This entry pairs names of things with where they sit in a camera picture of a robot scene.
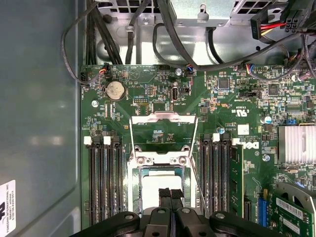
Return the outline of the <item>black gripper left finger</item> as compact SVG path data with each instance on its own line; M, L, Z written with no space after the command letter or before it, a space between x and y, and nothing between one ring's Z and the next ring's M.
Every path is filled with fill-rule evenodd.
M159 189L159 207L142 216L120 212L74 234L75 237L168 237L171 229L171 190Z

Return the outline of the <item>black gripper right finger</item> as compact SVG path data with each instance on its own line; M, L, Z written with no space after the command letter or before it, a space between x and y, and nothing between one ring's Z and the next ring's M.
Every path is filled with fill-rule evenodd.
M177 232L181 237L280 237L281 233L225 211L216 211L208 218L193 208L184 207L180 189L171 190Z

